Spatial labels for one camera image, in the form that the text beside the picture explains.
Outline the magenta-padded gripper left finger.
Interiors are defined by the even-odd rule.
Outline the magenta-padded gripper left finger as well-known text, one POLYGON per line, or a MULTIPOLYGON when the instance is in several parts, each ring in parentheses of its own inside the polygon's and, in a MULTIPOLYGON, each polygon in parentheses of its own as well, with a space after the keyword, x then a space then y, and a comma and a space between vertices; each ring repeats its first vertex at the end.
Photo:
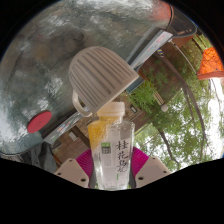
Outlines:
POLYGON ((94 189, 95 171, 91 150, 86 150, 76 159, 67 159, 55 175, 83 188, 94 189))

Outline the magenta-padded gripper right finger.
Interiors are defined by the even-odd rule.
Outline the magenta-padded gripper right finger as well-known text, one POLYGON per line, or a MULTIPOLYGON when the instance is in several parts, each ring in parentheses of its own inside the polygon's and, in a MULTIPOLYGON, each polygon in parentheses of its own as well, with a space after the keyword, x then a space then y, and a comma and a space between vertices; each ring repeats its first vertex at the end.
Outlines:
POLYGON ((170 175, 169 169, 156 156, 147 156, 134 147, 131 159, 130 186, 140 188, 170 175))

